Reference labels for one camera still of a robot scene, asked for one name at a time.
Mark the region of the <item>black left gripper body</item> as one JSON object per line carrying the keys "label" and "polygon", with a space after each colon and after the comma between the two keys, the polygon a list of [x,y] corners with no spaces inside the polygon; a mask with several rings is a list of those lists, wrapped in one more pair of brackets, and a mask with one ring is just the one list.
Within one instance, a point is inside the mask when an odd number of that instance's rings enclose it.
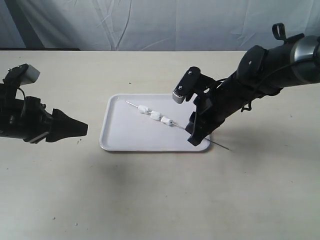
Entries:
{"label": "black left gripper body", "polygon": [[46,111],[46,104],[41,99],[27,96],[24,100],[20,119],[26,136],[23,141],[30,144],[37,144],[44,140],[51,132],[53,117]]}

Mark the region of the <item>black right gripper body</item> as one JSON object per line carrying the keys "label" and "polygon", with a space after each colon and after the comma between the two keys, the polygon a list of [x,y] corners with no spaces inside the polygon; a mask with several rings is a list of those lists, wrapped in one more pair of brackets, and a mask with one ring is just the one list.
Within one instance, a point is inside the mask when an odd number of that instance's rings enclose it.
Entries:
{"label": "black right gripper body", "polygon": [[225,122],[225,118],[221,118],[218,115],[218,111],[215,109],[213,102],[208,98],[201,98],[197,96],[193,100],[197,112],[196,125],[209,126],[210,134],[221,126]]}

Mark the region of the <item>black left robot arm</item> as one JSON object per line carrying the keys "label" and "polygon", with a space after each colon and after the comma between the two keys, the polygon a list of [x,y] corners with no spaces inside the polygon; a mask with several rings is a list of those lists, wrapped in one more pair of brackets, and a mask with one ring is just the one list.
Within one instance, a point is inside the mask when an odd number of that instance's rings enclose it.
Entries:
{"label": "black left robot arm", "polygon": [[42,140],[54,143],[62,139],[83,137],[88,133],[88,125],[67,116],[54,108],[46,111],[46,105],[34,96],[17,99],[20,87],[0,85],[0,136],[21,139],[37,144]]}

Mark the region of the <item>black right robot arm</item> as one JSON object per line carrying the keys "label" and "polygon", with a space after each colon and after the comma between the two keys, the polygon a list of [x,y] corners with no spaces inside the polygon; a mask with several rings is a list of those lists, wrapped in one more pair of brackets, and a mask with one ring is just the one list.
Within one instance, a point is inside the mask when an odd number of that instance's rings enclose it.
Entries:
{"label": "black right robot arm", "polygon": [[199,145],[236,111],[250,111],[251,102],[278,95],[282,89],[320,82],[320,39],[305,36],[296,42],[266,50],[254,46],[242,57],[237,70],[218,83],[191,67],[184,75],[196,94],[196,110],[191,114],[186,131],[188,141]]}

